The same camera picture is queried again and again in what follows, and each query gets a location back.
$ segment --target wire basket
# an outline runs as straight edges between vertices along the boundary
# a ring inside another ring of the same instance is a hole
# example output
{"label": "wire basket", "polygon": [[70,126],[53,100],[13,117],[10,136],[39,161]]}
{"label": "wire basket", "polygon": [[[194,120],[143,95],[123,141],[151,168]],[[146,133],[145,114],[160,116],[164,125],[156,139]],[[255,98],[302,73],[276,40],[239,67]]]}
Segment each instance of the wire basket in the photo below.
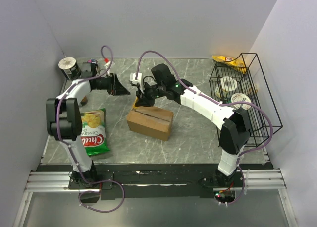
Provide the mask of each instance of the wire basket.
{"label": "wire basket", "polygon": [[[238,66],[228,66],[229,62],[234,62]],[[234,94],[243,93],[268,115],[273,124],[274,134],[283,127],[257,54],[241,53],[234,60],[216,62],[209,84],[211,97],[215,100],[228,104],[231,103]],[[248,109],[248,115],[252,133],[246,147],[257,147],[268,139],[269,125],[264,116],[253,107]]]}

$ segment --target white wall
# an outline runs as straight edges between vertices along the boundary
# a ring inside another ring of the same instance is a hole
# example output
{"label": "white wall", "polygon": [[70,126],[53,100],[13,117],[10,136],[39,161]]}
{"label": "white wall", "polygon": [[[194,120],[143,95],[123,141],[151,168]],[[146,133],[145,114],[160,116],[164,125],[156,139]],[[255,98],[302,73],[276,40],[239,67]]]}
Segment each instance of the white wall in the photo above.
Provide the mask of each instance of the white wall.
{"label": "white wall", "polygon": [[276,0],[35,0],[68,56],[168,57],[250,50]]}
{"label": "white wall", "polygon": [[47,137],[45,100],[63,53],[33,0],[0,0],[0,226],[12,226]]}
{"label": "white wall", "polygon": [[268,151],[301,227],[317,226],[316,11],[316,0],[278,0],[251,49],[284,123]]}

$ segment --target chip bag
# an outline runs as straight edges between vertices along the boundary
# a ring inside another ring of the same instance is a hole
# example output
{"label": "chip bag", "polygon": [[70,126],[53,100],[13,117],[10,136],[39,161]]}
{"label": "chip bag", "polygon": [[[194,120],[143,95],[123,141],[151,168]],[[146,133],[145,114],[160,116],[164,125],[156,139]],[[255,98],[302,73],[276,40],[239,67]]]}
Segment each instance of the chip bag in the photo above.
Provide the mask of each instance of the chip bag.
{"label": "chip bag", "polygon": [[212,59],[215,60],[216,62],[225,62],[225,65],[228,65],[230,67],[233,67],[234,70],[241,72],[242,74],[245,74],[247,72],[247,69],[244,66],[243,61],[241,60],[234,60],[231,57],[226,57],[222,55],[213,55]]}
{"label": "chip bag", "polygon": [[88,155],[110,151],[106,140],[105,113],[105,109],[100,109],[80,114],[83,123],[80,136]]}

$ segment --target gray marble surface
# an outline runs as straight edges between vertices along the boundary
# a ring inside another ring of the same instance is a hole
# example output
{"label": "gray marble surface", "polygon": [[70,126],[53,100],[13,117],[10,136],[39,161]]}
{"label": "gray marble surface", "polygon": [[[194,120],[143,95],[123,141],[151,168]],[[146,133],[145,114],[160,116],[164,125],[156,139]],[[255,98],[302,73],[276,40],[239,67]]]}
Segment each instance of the gray marble surface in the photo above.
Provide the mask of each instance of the gray marble surface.
{"label": "gray marble surface", "polygon": [[[78,64],[89,58],[78,59]],[[181,78],[210,95],[209,77],[214,66],[211,59],[171,59]],[[166,98],[156,99],[155,106],[174,112],[172,133],[168,141],[161,141],[129,130],[126,115],[135,100],[136,88],[129,85],[131,72],[136,71],[138,59],[115,59],[111,72],[131,92],[130,96],[110,96],[107,91],[93,90],[81,112],[106,109],[106,137],[111,151],[93,156],[95,163],[219,163],[216,126],[194,110]],[[160,58],[144,58],[140,72],[151,75],[151,68],[164,63]],[[247,153],[242,163],[265,163],[262,150]],[[42,164],[69,164],[70,160],[59,142],[49,138]]]}

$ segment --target brown box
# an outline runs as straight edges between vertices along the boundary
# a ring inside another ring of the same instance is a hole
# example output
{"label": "brown box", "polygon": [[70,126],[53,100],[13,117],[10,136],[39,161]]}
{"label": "brown box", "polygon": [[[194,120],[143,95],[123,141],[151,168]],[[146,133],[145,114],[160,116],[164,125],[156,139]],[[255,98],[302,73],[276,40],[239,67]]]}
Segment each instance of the brown box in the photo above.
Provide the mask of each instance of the brown box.
{"label": "brown box", "polygon": [[174,113],[158,107],[137,107],[127,115],[131,131],[167,141]]}

